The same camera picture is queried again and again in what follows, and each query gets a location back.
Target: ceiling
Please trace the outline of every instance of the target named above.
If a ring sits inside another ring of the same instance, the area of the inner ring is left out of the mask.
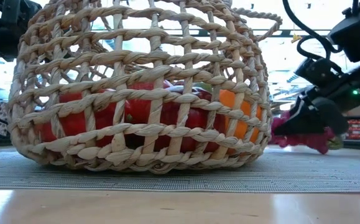
[[[48,0],[34,0],[35,2],[44,5]],[[110,5],[112,1],[101,0],[103,5]],[[290,0],[290,5],[298,18],[312,29],[322,30],[321,34],[325,35],[333,28],[339,21],[343,19],[341,11],[351,6],[352,1],[345,0]],[[149,6],[146,0],[130,0],[130,6],[135,9],[143,9]],[[155,3],[156,7],[163,9],[177,10],[172,5],[159,1]],[[297,31],[293,22],[286,16],[282,2],[279,0],[233,0],[233,7],[244,7],[258,12],[271,12],[280,15],[284,19],[281,29],[296,30],[299,35],[305,34],[303,31]],[[196,10],[188,10],[187,12],[193,13],[196,16],[202,17],[207,20],[207,17]],[[247,19],[248,26],[254,30],[269,29],[274,22],[267,19]],[[224,21],[217,21],[217,23],[225,25]],[[181,29],[177,22],[163,21],[159,24],[168,29]],[[148,19],[127,19],[124,21],[124,27],[133,29],[148,29],[150,27],[150,20]],[[104,29],[102,22],[95,21],[93,23],[94,30]],[[291,37],[276,37],[268,38],[259,43],[263,52],[264,61],[267,64],[269,71],[269,84],[271,98],[275,105],[292,102],[298,92],[309,86],[310,84],[295,76],[293,71],[300,65],[304,58],[296,51],[296,44],[291,43]],[[148,52],[149,43],[146,39],[137,39],[127,41],[125,49]],[[162,46],[162,48],[170,54],[182,54],[181,48],[173,46]],[[318,55],[324,55],[323,48],[315,40],[309,40],[303,44],[305,50],[311,51]],[[332,56],[332,61],[336,62],[343,70],[350,70],[358,65],[358,63],[351,63],[343,53],[335,54]],[[8,91],[11,84],[12,72],[15,65],[14,62],[5,62],[0,59],[0,89]]]

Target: woven basket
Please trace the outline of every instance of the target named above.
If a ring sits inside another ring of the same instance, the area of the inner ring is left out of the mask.
[[[267,69],[261,57],[258,41],[275,32],[282,23],[275,14],[231,9],[231,1],[221,0],[164,0],[180,9],[180,13],[163,10],[160,4],[149,0],[150,8],[135,10],[121,6],[114,0],[112,7],[102,7],[101,1],[51,0],[29,22],[28,31],[19,43],[19,56],[14,69],[9,100],[9,131],[13,145],[23,156],[40,164],[67,166],[71,169],[93,171],[151,171],[164,174],[172,169],[214,169],[239,167],[258,158],[270,139],[271,113]],[[208,21],[187,13],[197,9],[208,16]],[[241,15],[276,21],[262,36],[255,36]],[[124,29],[122,20],[128,17],[144,17],[152,21],[149,30]],[[97,18],[104,22],[106,32],[90,31],[90,24]],[[215,23],[215,18],[226,21],[226,26]],[[110,28],[108,20],[113,19]],[[178,21],[183,37],[169,35],[158,25],[163,20]],[[208,30],[211,42],[200,41],[190,35],[189,25]],[[224,42],[217,35],[226,37]],[[150,42],[150,53],[131,52],[122,49],[125,40],[144,38]],[[108,51],[102,40],[115,39],[115,50]],[[169,55],[160,48],[162,44],[182,46],[183,55]],[[78,50],[71,46],[78,45]],[[210,53],[194,53],[195,49]],[[207,62],[196,66],[198,62]],[[77,72],[70,78],[69,72]],[[183,95],[162,89],[163,80],[185,80]],[[154,90],[130,90],[129,85],[138,82],[154,83]],[[195,82],[213,86],[212,100],[201,100],[189,94]],[[97,93],[98,90],[114,91]],[[243,114],[239,105],[233,108],[218,101],[220,90],[235,93],[235,102],[247,101],[251,113]],[[58,97],[66,93],[81,93],[82,99],[59,103]],[[126,99],[151,100],[148,124],[129,124],[123,119]],[[160,124],[163,102],[181,103],[177,125]],[[96,129],[93,112],[116,103],[112,123]],[[261,118],[256,117],[257,107]],[[208,125],[203,128],[184,126],[190,108],[209,111],[208,124],[213,124],[216,114],[229,118],[226,133],[219,133]],[[86,132],[66,136],[60,118],[83,112]],[[243,139],[234,137],[236,123],[248,124]],[[42,142],[36,126],[51,124],[57,138]],[[250,142],[254,130],[258,137]],[[144,146],[131,148],[125,143],[127,134],[146,136]],[[158,136],[171,137],[170,146],[154,150]],[[95,142],[104,136],[113,136],[110,144],[97,147]],[[194,151],[180,152],[184,136],[197,140]],[[215,152],[204,153],[208,142],[216,142]],[[229,155],[228,149],[235,153]]]

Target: black machine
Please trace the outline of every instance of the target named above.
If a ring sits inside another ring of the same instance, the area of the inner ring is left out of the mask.
[[[344,51],[351,62],[360,62],[360,2],[353,0],[352,7],[343,11],[344,20],[327,37],[300,22],[288,0],[283,0],[283,4],[289,18],[309,34],[298,42],[297,50],[306,59],[295,73],[313,87],[298,96],[290,110],[290,119],[274,134],[323,133],[325,127],[330,127],[335,134],[345,133],[348,122],[342,113],[360,105],[360,67],[343,73],[330,60],[330,55]],[[39,4],[30,0],[0,0],[0,57],[7,61],[16,58],[19,38],[26,31],[29,19],[40,9]],[[313,38],[324,46],[325,57],[301,48],[304,41]]]

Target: woven rope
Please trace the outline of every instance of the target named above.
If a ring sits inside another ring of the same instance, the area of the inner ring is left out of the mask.
[[[164,174],[171,169],[239,167],[263,153],[270,139],[272,115],[267,70],[258,41],[275,32],[282,22],[281,18],[231,9],[221,0],[165,2],[179,7],[180,13],[160,9],[153,0],[149,0],[150,8],[144,10],[121,6],[119,0],[114,0],[111,7],[101,7],[101,2],[95,0],[51,0],[30,20],[29,28],[19,43],[8,105],[9,130],[19,153],[41,164],[66,165],[71,169],[149,170],[156,174]],[[187,8],[191,7],[207,14],[208,21],[187,13]],[[240,15],[272,19],[276,24],[266,35],[255,37]],[[107,18],[112,17],[114,24],[110,27]],[[129,17],[149,18],[151,28],[123,28],[122,20]],[[101,18],[107,31],[90,31],[90,23],[97,18]],[[227,26],[217,24],[216,18],[226,21]],[[164,20],[178,21],[183,37],[174,37],[162,30],[158,22]],[[208,30],[211,41],[192,37],[189,25]],[[226,41],[217,40],[218,34],[225,36]],[[125,40],[135,38],[148,39],[150,53],[122,49]],[[100,41],[111,39],[115,39],[115,50],[109,52]],[[163,52],[160,49],[162,44],[182,46],[184,55]],[[75,45],[79,48],[72,51],[70,47]],[[196,49],[210,50],[211,54],[194,53]],[[199,62],[207,65],[195,67]],[[146,66],[148,63],[153,63],[153,67]],[[184,64],[185,68],[175,66],[177,64]],[[235,82],[224,75],[227,68],[233,69]],[[111,75],[107,74],[109,69],[113,70]],[[70,72],[77,73],[76,78],[71,78]],[[184,79],[183,94],[162,89],[165,79]],[[154,90],[127,89],[127,86],[137,82],[153,82]],[[211,101],[190,94],[194,82],[213,86]],[[107,88],[116,91],[96,93]],[[237,103],[233,108],[219,102],[220,90],[235,93]],[[58,102],[60,94],[78,92],[82,92],[81,100]],[[48,97],[48,101],[43,103],[42,97]],[[148,123],[124,123],[124,102],[137,98],[151,100]],[[250,102],[250,114],[243,114],[240,110],[242,100]],[[162,103],[169,101],[181,104],[177,125],[160,124]],[[113,125],[96,129],[93,112],[113,102],[117,103]],[[37,105],[43,110],[36,111]],[[256,117],[257,107],[261,108],[261,119]],[[190,108],[209,111],[206,129],[185,127]],[[66,136],[59,118],[80,112],[84,112],[86,117],[86,132]],[[226,133],[219,133],[213,128],[216,114],[229,117]],[[238,120],[248,124],[243,139],[233,137]],[[41,141],[35,133],[35,125],[43,123],[52,125],[57,140]],[[255,129],[259,130],[257,140],[250,142]],[[128,148],[124,141],[125,134],[145,136],[144,145],[136,149]],[[162,135],[171,137],[170,145],[154,152],[155,140]],[[111,144],[96,147],[96,140],[104,136],[113,136]],[[183,137],[192,137],[199,142],[195,151],[180,152]],[[203,153],[208,142],[219,144],[218,150]],[[234,149],[235,155],[228,156],[228,148]]]

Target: wooden table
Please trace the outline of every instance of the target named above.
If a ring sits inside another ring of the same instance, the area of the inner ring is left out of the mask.
[[[0,223],[360,224],[360,194],[0,190]]]

